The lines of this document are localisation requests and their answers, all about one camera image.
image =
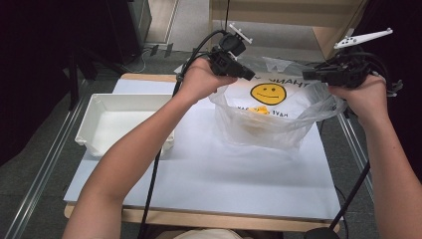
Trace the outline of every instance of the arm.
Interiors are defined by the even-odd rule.
[[[357,89],[329,87],[358,115],[368,147],[375,218],[382,238],[420,238],[422,185],[413,172],[387,111],[383,79],[368,76]]]
[[[84,185],[63,238],[119,238],[124,198],[140,180],[167,137],[197,101],[236,79],[216,77],[196,60],[178,94],[116,142]]]

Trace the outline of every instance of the plastic bag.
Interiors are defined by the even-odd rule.
[[[209,97],[226,139],[239,144],[299,149],[316,121],[342,113],[346,102],[326,84],[305,81],[306,66],[278,59],[240,59],[255,71],[250,82],[220,88]]]

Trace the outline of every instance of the hand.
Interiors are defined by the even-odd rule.
[[[177,95],[183,95],[193,104],[217,92],[219,87],[233,84],[237,78],[226,76],[215,76],[211,71],[209,61],[198,58],[196,59],[184,77],[183,83]]]
[[[388,119],[385,81],[380,77],[368,75],[356,89],[329,86],[328,90],[347,100],[363,126],[379,119]]]

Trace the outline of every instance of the white plastic tray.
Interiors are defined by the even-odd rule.
[[[121,137],[152,116],[171,95],[93,94],[75,141],[93,156],[103,156]],[[173,146],[174,132],[163,151]]]

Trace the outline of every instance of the yellow smiley face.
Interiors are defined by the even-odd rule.
[[[259,84],[251,90],[251,96],[267,106],[281,103],[285,100],[286,95],[286,89],[274,83]]]

